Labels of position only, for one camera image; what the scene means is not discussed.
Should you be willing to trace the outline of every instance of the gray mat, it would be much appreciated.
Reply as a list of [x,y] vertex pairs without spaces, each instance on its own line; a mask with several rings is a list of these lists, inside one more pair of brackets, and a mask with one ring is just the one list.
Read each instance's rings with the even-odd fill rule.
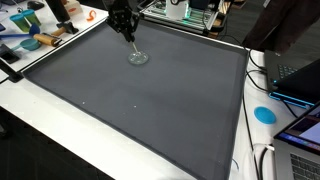
[[144,65],[103,23],[24,76],[194,177],[228,179],[247,52],[147,22],[135,36]]

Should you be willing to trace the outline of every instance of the blue disc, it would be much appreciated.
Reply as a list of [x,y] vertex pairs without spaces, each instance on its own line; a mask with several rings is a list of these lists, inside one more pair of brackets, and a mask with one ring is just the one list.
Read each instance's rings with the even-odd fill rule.
[[256,107],[254,109],[254,115],[260,122],[265,124],[273,124],[276,122],[276,116],[266,107]]

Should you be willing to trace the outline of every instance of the laptop screen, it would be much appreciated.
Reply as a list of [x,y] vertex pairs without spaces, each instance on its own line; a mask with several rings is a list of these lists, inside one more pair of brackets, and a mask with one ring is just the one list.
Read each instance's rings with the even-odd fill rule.
[[281,131],[276,138],[320,155],[320,104]]

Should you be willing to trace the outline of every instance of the laptop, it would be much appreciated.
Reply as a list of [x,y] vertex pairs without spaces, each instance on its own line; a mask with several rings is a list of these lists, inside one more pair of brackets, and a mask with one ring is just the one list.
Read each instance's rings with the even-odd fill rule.
[[274,137],[278,180],[320,180],[320,103]]
[[320,100],[320,59],[265,53],[269,97],[310,108]]

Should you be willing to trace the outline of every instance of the white table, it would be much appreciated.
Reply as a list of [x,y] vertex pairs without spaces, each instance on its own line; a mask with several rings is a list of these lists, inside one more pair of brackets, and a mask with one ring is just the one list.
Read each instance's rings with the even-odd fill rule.
[[[39,9],[35,11],[39,21],[41,22],[40,30],[41,33],[49,33],[56,31],[58,28],[56,24],[58,24],[58,21],[54,17],[52,11],[50,10],[49,6],[46,4],[46,1],[43,1],[45,4],[45,7],[42,9]],[[27,9],[27,2],[19,3],[19,6],[21,6],[24,9]],[[28,51],[23,48],[20,48],[16,51],[16,53],[21,57],[21,59],[13,64],[10,65],[12,69],[15,71],[20,71],[24,67],[34,63],[35,61],[39,60],[42,56],[48,54],[49,52],[52,52],[54,50],[57,50],[61,47],[63,47],[63,44],[66,44],[68,42],[71,42],[74,40],[77,36],[87,32],[91,28],[95,27],[97,22],[100,22],[104,20],[108,16],[107,11],[103,11],[96,8],[91,8],[88,6],[81,6],[83,13],[76,14],[74,16],[71,16],[71,22],[73,23],[75,28],[79,29],[79,32],[76,34],[68,34],[64,33],[60,37],[63,39],[63,42],[61,43],[59,47],[55,48],[52,46],[42,45],[39,49],[35,51]],[[13,14],[17,13],[17,6],[6,6],[3,5],[3,9],[7,9],[9,13],[4,14],[1,13],[0,23],[3,24],[6,27],[5,31],[0,32],[0,34],[21,34],[23,33],[10,19],[9,17]],[[91,10],[94,10],[97,13],[96,18],[93,21],[87,22],[87,17],[89,16],[89,12]],[[5,43],[9,48],[12,48],[16,45],[18,45],[22,40],[27,38],[4,38],[2,39],[2,42]],[[3,73],[0,73],[0,82],[3,80],[3,78],[6,78],[7,76],[3,76]]]
[[[262,53],[252,51],[252,57],[263,65]],[[251,69],[254,66],[249,63],[248,70]],[[252,76],[260,86],[264,86],[262,75]],[[294,118],[282,103],[258,91],[248,79],[244,94],[253,143],[271,143],[273,135]],[[117,180],[194,179],[142,145],[26,79],[16,84],[6,81],[0,85],[0,106]],[[270,108],[277,116],[276,124],[265,125],[257,121],[253,115],[257,106]],[[294,110],[297,114],[303,112],[299,108]],[[256,179],[243,109],[233,158],[239,164],[239,171],[233,163],[230,180]],[[271,153],[266,155],[264,172],[265,179],[274,179]]]

